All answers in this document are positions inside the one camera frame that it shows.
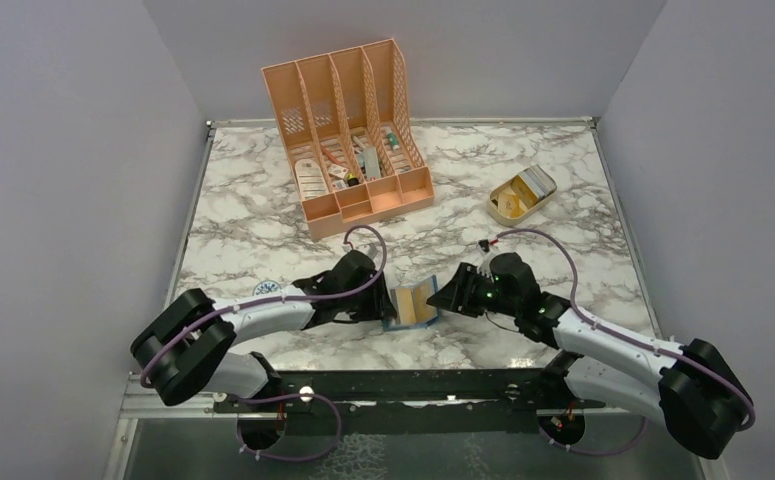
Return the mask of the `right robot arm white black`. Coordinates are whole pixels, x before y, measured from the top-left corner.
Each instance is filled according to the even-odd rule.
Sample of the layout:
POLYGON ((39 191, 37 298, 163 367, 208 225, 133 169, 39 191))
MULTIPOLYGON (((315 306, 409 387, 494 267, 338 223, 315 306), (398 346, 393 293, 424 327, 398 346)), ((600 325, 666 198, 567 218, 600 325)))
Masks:
POLYGON ((578 399, 623 408, 710 460, 721 456, 749 414, 748 392, 713 344, 659 340, 591 317, 542 290, 516 253, 493 254, 480 266, 460 263, 427 302, 467 317, 509 316, 520 334, 569 356, 568 366, 540 380, 541 396, 552 406, 578 399))

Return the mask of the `blue card holder wallet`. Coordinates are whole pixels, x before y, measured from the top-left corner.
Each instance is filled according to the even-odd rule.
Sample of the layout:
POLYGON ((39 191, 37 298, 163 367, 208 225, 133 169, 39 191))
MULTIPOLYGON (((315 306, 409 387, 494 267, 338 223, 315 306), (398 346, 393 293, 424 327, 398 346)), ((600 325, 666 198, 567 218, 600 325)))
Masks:
POLYGON ((437 277, 431 275, 410 286, 388 290, 396 313, 382 322, 385 331, 427 328, 440 317, 440 310, 427 303, 439 290, 437 277))

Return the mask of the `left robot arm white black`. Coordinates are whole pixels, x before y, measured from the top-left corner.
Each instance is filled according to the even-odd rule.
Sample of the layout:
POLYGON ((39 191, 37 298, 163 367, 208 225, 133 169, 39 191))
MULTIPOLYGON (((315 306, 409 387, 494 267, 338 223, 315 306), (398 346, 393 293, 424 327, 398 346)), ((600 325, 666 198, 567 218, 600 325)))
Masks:
POLYGON ((328 323, 394 318, 384 275, 352 250, 335 266, 268 294, 214 301, 202 289, 178 296, 132 342, 144 385, 167 406, 203 392, 240 397, 261 411, 276 401, 280 377, 258 352, 233 354, 239 343, 328 323))

